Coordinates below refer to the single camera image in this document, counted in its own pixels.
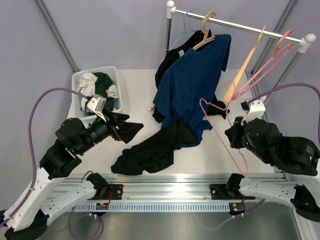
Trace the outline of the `light blue t-shirt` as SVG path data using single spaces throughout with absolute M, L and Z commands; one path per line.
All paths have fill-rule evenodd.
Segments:
M 93 115 L 92 112 L 87 112 L 86 110 L 83 109 L 82 104 L 81 104 L 82 100 L 83 100 L 83 98 L 78 96 L 78 101 L 80 103 L 79 110 L 83 113 L 83 115 L 85 117 L 92 116 Z M 115 110 L 118 110 L 119 109 L 119 99 L 118 98 L 107 97 L 104 108 L 106 110 L 108 110 L 108 111 L 111 111 L 111 112 L 115 111 Z

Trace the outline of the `beige wooden hanger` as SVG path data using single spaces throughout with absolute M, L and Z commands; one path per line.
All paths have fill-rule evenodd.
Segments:
M 260 34 L 257 36 L 257 38 L 255 40 L 255 43 L 254 43 L 253 47 L 251 48 L 248 56 L 246 57 L 245 61 L 243 62 L 242 66 L 241 66 L 241 68 L 239 69 L 239 71 L 236 74 L 235 78 L 231 82 L 229 89 L 227 90 L 226 94 L 224 95 L 223 101 L 225 103 L 229 103 L 230 100 L 233 97 L 233 94 L 236 92 L 237 85 L 238 85 L 243 73 L 245 72 L 245 69 L 246 69 L 247 65 L 249 64 L 253 54 L 255 53 L 255 51 L 257 49 L 257 46 L 259 45 L 260 41 L 263 38 L 263 31 L 265 30 L 265 28 L 266 28 L 266 26 L 264 26 L 262 28 Z
M 208 44 L 208 43 L 210 43 L 210 42 L 212 42 L 212 41 L 214 41 L 214 40 L 216 39 L 216 36 L 215 36 L 215 35 L 213 35 L 213 36 L 211 36 L 211 37 L 208 37 L 210 29 L 206 27 L 206 24 L 207 24 L 209 18 L 211 18 L 211 17 L 213 17 L 213 18 L 216 17 L 216 13 L 215 13 L 214 11 L 209 12 L 209 13 L 205 16 L 205 18 L 203 19 L 202 25 L 201 25 L 201 31 L 202 31 L 202 33 L 203 33 L 203 40 L 202 40 L 201 42 L 199 42 L 197 45 L 195 45 L 195 46 L 192 48 L 193 50 L 196 51 L 196 50 L 198 50 L 199 48 L 201 48 L 202 46 L 204 46 L 204 45 L 206 45 L 206 44 Z

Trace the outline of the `green and white raglan shirt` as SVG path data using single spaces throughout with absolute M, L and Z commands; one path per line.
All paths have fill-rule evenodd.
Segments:
M 106 99 L 117 99 L 119 97 L 117 87 L 113 84 L 111 78 L 102 72 L 83 74 L 80 77 L 77 91 L 85 96 L 98 94 Z

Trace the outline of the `pink plastic hanger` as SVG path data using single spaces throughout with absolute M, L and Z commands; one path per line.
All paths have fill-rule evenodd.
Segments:
M 259 69 L 252 77 L 244 84 L 238 92 L 232 95 L 232 100 L 236 100 L 246 92 L 251 90 L 259 81 L 261 81 L 276 65 L 278 65 L 283 58 L 288 54 L 288 52 L 293 47 L 293 43 L 289 43 L 288 45 L 282 47 L 282 43 L 286 37 L 290 37 L 292 35 L 292 30 L 288 30 L 284 33 L 284 35 L 278 40 L 276 46 L 274 48 L 274 53 L 272 57 Z

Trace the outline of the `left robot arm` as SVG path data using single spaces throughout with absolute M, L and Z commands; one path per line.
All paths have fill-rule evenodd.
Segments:
M 112 193 L 107 181 L 93 172 L 77 187 L 47 200 L 50 193 L 81 164 L 80 156 L 108 137 L 129 143 L 144 127 L 128 122 L 129 115 L 110 112 L 85 126 L 79 118 L 65 120 L 35 171 L 29 186 L 8 209 L 0 212 L 7 240 L 36 240 L 59 216 L 86 200 L 101 200 Z

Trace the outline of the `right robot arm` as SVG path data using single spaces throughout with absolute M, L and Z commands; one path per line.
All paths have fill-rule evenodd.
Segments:
M 320 150 L 313 141 L 284 136 L 274 123 L 259 118 L 244 122 L 241 116 L 224 133 L 231 148 L 247 149 L 264 164 L 298 180 L 291 186 L 273 185 L 233 173 L 226 184 L 230 198 L 255 197 L 277 202 L 307 220 L 319 222 Z

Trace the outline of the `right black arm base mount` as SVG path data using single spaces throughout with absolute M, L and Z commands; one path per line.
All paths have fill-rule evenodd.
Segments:
M 242 200 L 239 195 L 230 195 L 225 183 L 210 184 L 209 189 L 212 200 Z

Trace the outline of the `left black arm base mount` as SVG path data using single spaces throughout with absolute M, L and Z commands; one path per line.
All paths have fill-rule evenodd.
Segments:
M 122 200 L 123 196 L 123 184 L 108 184 L 101 190 L 98 190 L 96 194 L 89 200 Z

